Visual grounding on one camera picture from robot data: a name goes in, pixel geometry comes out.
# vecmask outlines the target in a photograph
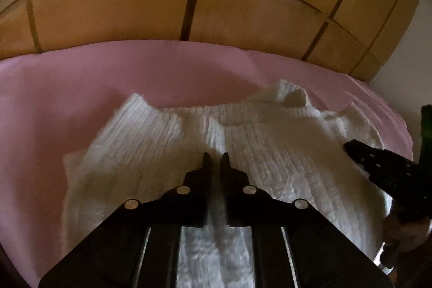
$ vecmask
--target pink bedsheet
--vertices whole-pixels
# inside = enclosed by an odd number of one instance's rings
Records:
[[[319,108],[354,102],[386,148],[412,157],[405,122],[344,74],[272,54],[177,41],[98,43],[0,62],[0,243],[33,287],[60,260],[64,154],[86,148],[133,92],[156,107],[239,101],[279,79]]]

